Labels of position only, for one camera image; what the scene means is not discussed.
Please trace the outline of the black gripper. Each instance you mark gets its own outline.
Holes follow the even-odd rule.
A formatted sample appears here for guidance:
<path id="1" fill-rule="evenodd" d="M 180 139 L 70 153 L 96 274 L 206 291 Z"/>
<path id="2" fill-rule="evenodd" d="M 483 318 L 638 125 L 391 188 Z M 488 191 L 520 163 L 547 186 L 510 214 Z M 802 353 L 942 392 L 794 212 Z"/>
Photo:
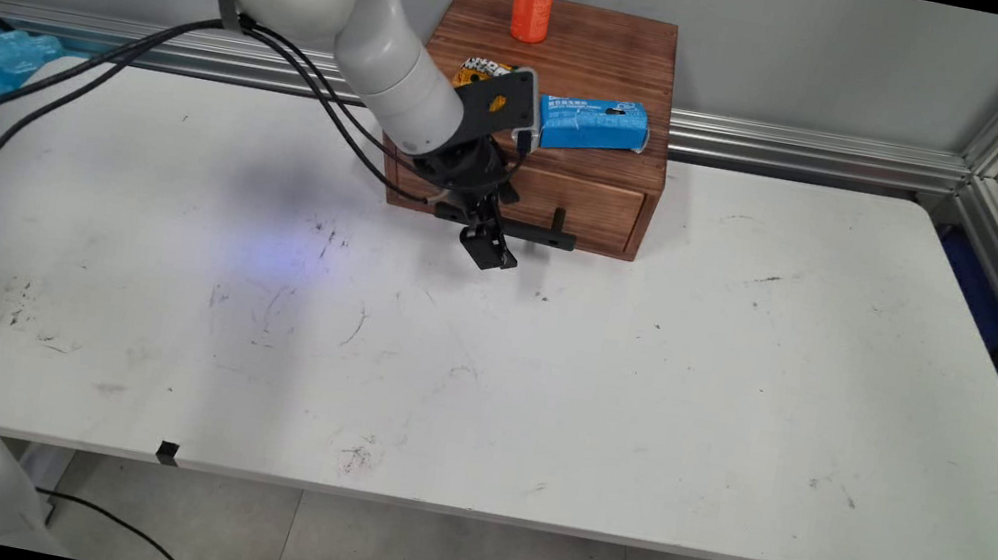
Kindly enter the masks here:
<path id="1" fill-rule="evenodd" d="M 518 203 L 513 176 L 525 158 L 525 151 L 508 153 L 501 143 L 484 137 L 418 157 L 416 175 L 443 192 L 433 214 L 462 224 L 459 244 L 480 271 L 519 265 L 497 216 L 499 203 Z"/>

